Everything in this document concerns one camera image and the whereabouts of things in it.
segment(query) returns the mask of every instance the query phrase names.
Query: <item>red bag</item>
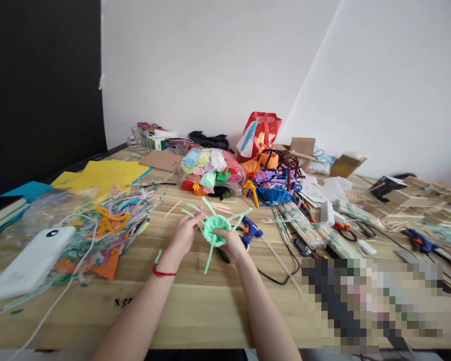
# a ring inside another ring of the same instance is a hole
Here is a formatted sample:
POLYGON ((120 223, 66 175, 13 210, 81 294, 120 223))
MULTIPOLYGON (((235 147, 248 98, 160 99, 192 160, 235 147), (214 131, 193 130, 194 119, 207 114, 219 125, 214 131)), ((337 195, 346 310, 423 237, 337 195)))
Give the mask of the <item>red bag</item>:
POLYGON ((252 156, 244 157, 240 153, 237 154, 237 161, 244 163, 254 158, 258 153, 262 152, 267 146, 271 146, 271 143, 276 140, 277 132, 281 126, 282 119, 278 118, 275 113, 253 112, 244 127, 246 132, 249 125, 256 121, 257 127, 254 133, 254 145, 252 148, 252 156))

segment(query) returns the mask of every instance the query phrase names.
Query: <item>blue glue gun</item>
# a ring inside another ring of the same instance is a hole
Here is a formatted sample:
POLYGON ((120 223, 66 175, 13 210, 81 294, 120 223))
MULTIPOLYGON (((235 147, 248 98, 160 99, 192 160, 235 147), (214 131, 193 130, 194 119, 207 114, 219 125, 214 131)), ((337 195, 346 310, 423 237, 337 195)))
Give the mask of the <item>blue glue gun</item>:
POLYGON ((243 230, 246 233, 246 235, 243 237, 243 242, 244 244, 249 244, 252 240, 252 237, 262 237, 262 235, 264 234, 264 232, 262 232, 257 226, 256 224, 251 221, 250 218, 244 216, 244 218, 242 218, 242 221, 244 222, 244 224, 246 225, 243 230))

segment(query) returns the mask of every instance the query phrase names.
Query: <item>blue pipe cleaner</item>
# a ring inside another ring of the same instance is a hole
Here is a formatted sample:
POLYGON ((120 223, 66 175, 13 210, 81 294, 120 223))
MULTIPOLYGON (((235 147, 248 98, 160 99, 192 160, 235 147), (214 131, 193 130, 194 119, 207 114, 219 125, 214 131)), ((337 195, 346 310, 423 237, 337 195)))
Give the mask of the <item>blue pipe cleaner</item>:
POLYGON ((194 168, 199 158, 200 148, 192 148, 182 160, 182 164, 194 168))
POLYGON ((266 201, 266 205, 261 206, 278 206, 282 203, 289 203, 290 201, 294 201, 297 204, 296 197, 290 195, 282 188, 258 188, 259 193, 261 194, 264 201, 266 201))

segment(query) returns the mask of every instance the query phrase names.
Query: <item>black bag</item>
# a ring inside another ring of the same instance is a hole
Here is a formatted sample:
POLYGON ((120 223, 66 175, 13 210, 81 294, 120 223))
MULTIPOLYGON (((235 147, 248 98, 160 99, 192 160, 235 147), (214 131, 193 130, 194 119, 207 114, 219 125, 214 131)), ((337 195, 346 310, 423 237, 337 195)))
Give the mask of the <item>black bag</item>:
POLYGON ((203 146, 204 148, 219 148, 229 150, 229 141, 227 135, 219 134, 215 137, 207 137, 202 134, 202 131, 195 130, 189 133, 189 139, 194 143, 203 146))

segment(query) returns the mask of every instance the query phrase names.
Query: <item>white wall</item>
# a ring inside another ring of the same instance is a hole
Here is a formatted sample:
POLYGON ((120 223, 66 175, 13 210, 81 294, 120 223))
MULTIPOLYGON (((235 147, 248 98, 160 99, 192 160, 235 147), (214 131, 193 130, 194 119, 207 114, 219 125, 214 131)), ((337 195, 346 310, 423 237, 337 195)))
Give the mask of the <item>white wall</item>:
POLYGON ((343 0, 279 139, 451 182, 451 0, 343 0))
POLYGON ((252 111, 285 118, 339 0, 107 0, 102 72, 109 148, 137 121, 235 145, 252 111))

